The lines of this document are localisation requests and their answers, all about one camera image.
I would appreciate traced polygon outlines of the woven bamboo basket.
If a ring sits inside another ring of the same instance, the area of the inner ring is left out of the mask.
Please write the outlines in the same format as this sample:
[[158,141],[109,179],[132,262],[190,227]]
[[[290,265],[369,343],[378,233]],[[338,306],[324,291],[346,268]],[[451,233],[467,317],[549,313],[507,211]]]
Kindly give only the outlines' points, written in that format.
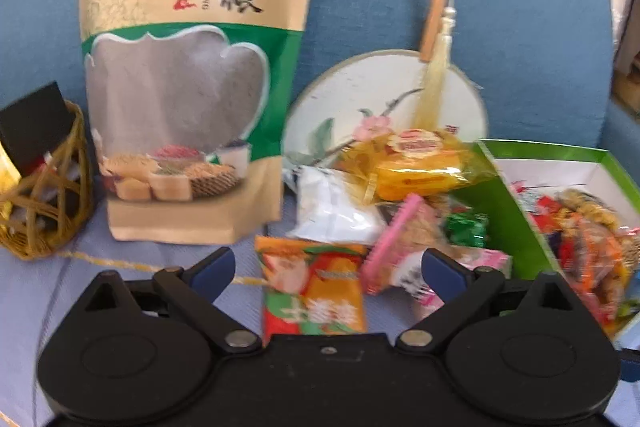
[[1,194],[1,246],[23,261],[49,257],[74,238],[93,214],[93,172],[85,116],[67,101],[70,132],[51,159]]

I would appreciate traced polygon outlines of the orange green snack packet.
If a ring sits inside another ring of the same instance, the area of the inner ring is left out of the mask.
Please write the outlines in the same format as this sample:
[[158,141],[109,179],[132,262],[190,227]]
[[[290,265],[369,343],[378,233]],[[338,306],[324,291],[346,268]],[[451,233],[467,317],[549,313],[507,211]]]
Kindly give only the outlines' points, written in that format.
[[254,248],[266,280],[265,340],[273,335],[367,332],[359,280],[366,246],[258,236]]

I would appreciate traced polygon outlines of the white snack packet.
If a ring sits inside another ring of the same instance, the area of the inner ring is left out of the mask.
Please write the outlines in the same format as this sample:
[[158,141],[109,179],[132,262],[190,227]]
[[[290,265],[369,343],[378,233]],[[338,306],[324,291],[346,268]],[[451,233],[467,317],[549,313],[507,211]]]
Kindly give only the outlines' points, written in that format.
[[297,176],[293,239],[372,246],[386,228],[375,206],[357,202],[344,172],[303,167]]

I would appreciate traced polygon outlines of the blue sofa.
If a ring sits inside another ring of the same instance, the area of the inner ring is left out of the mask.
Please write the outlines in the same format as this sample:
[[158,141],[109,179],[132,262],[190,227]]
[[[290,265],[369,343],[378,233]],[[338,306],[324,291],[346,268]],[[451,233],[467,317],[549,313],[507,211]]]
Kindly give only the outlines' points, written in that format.
[[[311,0],[293,90],[353,55],[412,49],[428,0]],[[639,126],[610,99],[610,0],[456,0],[452,60],[498,139],[600,146],[626,165]],[[78,0],[1,0],[1,98],[56,81],[85,101]]]

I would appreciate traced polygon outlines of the green candy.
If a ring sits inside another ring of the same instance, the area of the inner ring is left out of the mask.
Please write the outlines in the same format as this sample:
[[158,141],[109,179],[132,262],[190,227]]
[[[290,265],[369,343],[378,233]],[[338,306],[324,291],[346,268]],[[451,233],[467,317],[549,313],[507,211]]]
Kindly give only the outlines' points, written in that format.
[[488,217],[473,210],[453,212],[444,221],[450,244],[483,248],[487,241]]

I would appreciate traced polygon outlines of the round white painted fan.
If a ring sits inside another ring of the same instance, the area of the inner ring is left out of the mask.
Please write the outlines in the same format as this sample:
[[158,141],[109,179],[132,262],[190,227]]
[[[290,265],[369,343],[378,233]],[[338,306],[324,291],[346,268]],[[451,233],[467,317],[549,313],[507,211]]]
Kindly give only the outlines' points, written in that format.
[[488,135],[480,88],[452,64],[456,0],[431,0],[419,49],[356,55],[314,80],[286,121],[283,171],[330,165],[358,136],[404,130],[424,118],[464,142]]

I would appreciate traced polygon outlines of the black card in basket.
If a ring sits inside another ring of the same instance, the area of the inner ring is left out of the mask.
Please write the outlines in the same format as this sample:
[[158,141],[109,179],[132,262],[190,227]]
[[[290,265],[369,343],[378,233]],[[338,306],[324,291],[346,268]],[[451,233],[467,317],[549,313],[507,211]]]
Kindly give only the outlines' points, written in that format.
[[1,145],[22,176],[72,130],[75,117],[53,81],[1,109]]

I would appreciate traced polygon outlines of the green white cardboard box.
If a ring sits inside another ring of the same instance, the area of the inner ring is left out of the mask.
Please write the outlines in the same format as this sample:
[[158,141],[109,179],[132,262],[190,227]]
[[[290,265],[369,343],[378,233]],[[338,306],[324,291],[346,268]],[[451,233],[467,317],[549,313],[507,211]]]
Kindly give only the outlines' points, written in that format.
[[485,140],[461,145],[456,194],[488,219],[514,277],[560,272],[619,343],[639,334],[639,187],[607,150]]

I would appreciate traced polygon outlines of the large beige grain bag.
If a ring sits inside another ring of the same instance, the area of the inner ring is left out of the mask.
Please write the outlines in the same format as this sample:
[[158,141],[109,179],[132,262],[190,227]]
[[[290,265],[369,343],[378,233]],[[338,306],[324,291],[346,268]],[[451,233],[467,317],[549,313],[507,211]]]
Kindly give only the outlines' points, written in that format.
[[120,241],[232,244],[280,218],[309,0],[79,0],[90,130]]

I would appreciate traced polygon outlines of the yellow cake snack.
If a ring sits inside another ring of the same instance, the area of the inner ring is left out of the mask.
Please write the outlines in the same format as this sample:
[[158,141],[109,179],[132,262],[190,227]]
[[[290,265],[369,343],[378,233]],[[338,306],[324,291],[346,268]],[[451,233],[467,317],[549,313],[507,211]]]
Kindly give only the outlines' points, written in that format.
[[346,146],[336,168],[363,204],[445,194],[493,178],[489,160],[444,129],[387,132]]

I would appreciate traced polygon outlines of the pink snack packet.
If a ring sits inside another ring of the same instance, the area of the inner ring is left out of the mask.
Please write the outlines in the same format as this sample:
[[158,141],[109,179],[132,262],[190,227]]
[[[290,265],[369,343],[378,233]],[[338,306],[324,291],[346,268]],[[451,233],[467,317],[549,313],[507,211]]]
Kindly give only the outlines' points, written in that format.
[[484,225],[486,219],[471,208],[449,197],[439,199],[432,207],[418,195],[408,196],[392,221],[363,262],[360,281],[369,295],[378,295],[387,288],[403,289],[413,299],[413,309],[422,319],[442,306],[442,299],[424,282],[421,272],[422,254],[435,248],[466,269],[491,267],[508,277],[511,257],[484,245],[466,246],[452,243],[445,232],[446,219],[451,216],[470,217]]

